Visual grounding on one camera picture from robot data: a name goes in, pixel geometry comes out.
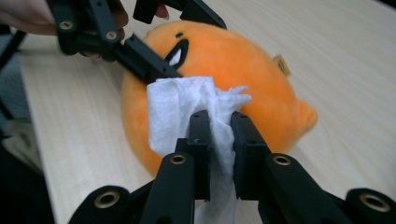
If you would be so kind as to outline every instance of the white cloth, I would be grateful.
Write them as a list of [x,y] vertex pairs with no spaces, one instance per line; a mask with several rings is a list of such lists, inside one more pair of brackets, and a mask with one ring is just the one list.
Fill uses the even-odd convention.
[[234,223],[237,200],[233,185],[233,130],[230,118],[250,96],[241,86],[221,91],[212,77],[158,79],[148,85],[150,147],[161,156],[186,138],[190,115],[207,110],[215,150],[212,153],[211,201],[195,211],[195,223]]

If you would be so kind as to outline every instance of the table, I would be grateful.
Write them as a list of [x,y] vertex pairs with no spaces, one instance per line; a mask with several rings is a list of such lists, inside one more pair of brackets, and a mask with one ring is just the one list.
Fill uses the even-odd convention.
[[[127,35],[164,22],[134,21],[134,1],[123,3]],[[396,11],[371,0],[206,3],[230,30],[282,54],[297,95],[318,110],[290,155],[338,197],[370,188],[396,200]],[[120,65],[66,57],[55,37],[29,35],[21,69],[57,223],[95,189],[132,191],[151,180],[121,128]],[[241,202],[237,222],[259,223],[256,205]]]

